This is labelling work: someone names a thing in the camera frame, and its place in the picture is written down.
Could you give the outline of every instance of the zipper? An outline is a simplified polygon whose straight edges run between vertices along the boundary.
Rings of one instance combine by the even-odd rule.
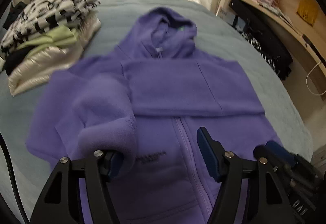
[[[207,214],[208,214],[208,217],[209,217],[209,215],[210,215],[211,211],[213,210],[213,208],[212,208],[212,205],[211,205],[211,201],[210,201],[210,199],[208,197],[208,194],[205,191],[205,188],[204,188],[204,186],[203,186],[203,184],[200,181],[200,178],[198,176],[198,172],[197,172],[197,168],[196,168],[196,164],[195,164],[195,158],[194,158],[194,154],[193,154],[192,149],[191,149],[191,145],[190,145],[189,138],[187,136],[187,132],[185,131],[185,127],[183,126],[181,119],[179,117],[176,117],[175,120],[176,120],[178,129],[180,131],[182,140],[184,142],[184,145],[185,145],[185,147],[187,149],[187,158],[190,161],[190,168],[189,169],[191,171],[191,177],[193,178],[194,182],[196,183],[197,191],[202,197],[203,203],[205,204],[205,208],[207,210]]]

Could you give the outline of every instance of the silver puffer jacket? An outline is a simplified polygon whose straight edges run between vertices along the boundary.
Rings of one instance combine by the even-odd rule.
[[[80,27],[76,43],[64,48],[49,46],[31,57],[24,59],[8,77],[9,90],[12,96],[43,84],[50,79],[56,70],[69,68],[82,55],[84,48],[101,27],[95,13],[90,13]]]

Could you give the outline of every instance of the hoodie logo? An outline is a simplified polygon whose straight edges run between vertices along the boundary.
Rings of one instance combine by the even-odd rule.
[[[156,162],[160,159],[160,156],[166,155],[165,151],[162,152],[155,152],[152,154],[148,154],[148,155],[143,155],[140,157],[136,157],[136,162],[141,162],[142,164],[146,164],[149,162]]]

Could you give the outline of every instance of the purple fleece hoodie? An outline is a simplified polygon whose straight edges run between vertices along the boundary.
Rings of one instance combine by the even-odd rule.
[[[241,66],[196,49],[196,33],[173,10],[154,9],[110,54],[54,73],[34,113],[27,147],[52,166],[97,149],[124,154],[109,184],[122,224],[207,222],[219,184],[197,146],[199,127],[246,159],[280,142]]]

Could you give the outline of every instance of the white cable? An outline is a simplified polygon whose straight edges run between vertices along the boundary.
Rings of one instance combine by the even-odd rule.
[[[310,88],[309,88],[309,86],[308,86],[308,77],[309,77],[309,75],[312,73],[312,71],[319,65],[321,63],[321,61],[319,62],[319,63],[317,63],[312,69],[311,69],[311,71],[308,73],[308,75],[307,75],[307,78],[306,78],[306,85],[307,85],[307,88],[308,88],[308,90],[309,90],[309,92],[310,93],[312,93],[313,95],[323,95],[323,94],[325,94],[326,93],[326,90],[323,92],[323,93],[321,93],[321,94],[315,94],[314,92],[312,92],[311,90],[310,90]]]

